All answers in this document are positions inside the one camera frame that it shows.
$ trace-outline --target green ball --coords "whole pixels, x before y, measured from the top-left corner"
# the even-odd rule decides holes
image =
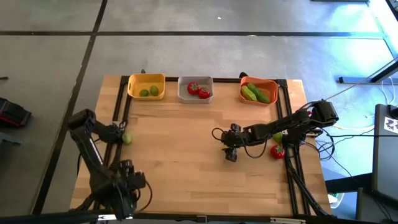
[[[278,144],[282,144],[282,133],[281,133],[281,132],[274,134],[272,138],[273,138],[273,139],[275,140],[275,142],[277,142]]]
[[[159,95],[159,90],[157,89],[156,86],[151,86],[149,88],[150,93],[152,94],[152,96],[157,96]]]
[[[131,134],[129,132],[123,133],[122,140],[124,144],[130,144],[132,141]]]
[[[149,96],[148,90],[141,90],[141,91],[139,92],[139,96]]]

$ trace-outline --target concrete floor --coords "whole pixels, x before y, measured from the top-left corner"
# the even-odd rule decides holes
[[[93,29],[100,0],[0,2],[0,30]],[[309,0],[120,0],[110,1],[100,30],[233,30],[279,32],[379,32],[374,11],[363,3]],[[1,130],[23,146],[0,151],[0,216],[30,212],[50,150],[78,75],[89,37],[0,36],[0,96],[33,112],[28,127]],[[392,59],[382,39],[319,37],[97,37],[75,111],[94,109],[104,75],[129,75],[144,68],[168,76],[302,79],[307,100],[347,87],[338,76],[365,77]],[[331,100],[339,124],[362,127],[364,115],[385,103],[379,86],[357,86]],[[329,128],[330,132],[355,133]],[[353,175],[371,171],[372,139],[338,145],[336,160]],[[44,212],[69,208],[78,150],[69,135],[53,177]],[[322,166],[347,175],[333,161]]]

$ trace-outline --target wooden table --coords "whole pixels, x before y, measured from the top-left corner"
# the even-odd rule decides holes
[[[116,75],[104,78],[95,110],[97,119],[103,123],[111,122],[120,78]],[[240,149],[238,161],[233,163],[225,160],[222,143],[211,136],[213,128],[228,130],[231,123],[245,127],[276,120],[276,106],[242,104],[237,97],[238,83],[214,85],[215,96],[207,105],[179,103],[177,82],[166,83],[163,100],[132,100],[127,130],[132,133],[133,141],[123,146],[121,159],[132,159],[134,167],[145,172],[153,188],[153,200],[145,213],[291,217],[284,160],[269,156],[269,148],[275,142],[268,141],[267,151],[259,159],[251,159]],[[295,111],[306,103],[303,84],[301,80],[288,80],[288,87]],[[100,153],[104,153],[105,146],[98,143]],[[262,148],[249,147],[248,151],[257,155]],[[330,213],[318,152],[302,146],[300,155],[306,186]],[[71,208],[79,206],[90,194],[89,178],[83,162]],[[303,213],[297,186],[295,190],[298,210]],[[141,192],[138,208],[149,198],[148,189]]]

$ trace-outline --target cherry tomato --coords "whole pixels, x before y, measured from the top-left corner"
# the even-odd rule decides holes
[[[199,85],[195,82],[191,82],[188,84],[187,90],[188,90],[189,94],[196,95],[199,92]]]
[[[200,88],[198,92],[199,98],[201,99],[207,99],[210,97],[210,90],[207,88]]]
[[[280,145],[275,145],[271,148],[271,155],[275,159],[281,159],[285,157],[285,149]]]

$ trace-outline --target gray bowl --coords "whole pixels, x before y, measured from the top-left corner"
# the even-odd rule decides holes
[[[205,87],[210,90],[210,97],[207,99],[201,99],[199,96],[193,96],[189,94],[187,87],[191,82],[198,83],[199,87]],[[178,78],[178,98],[181,103],[209,103],[213,99],[214,86],[213,78],[211,77],[180,77]]]

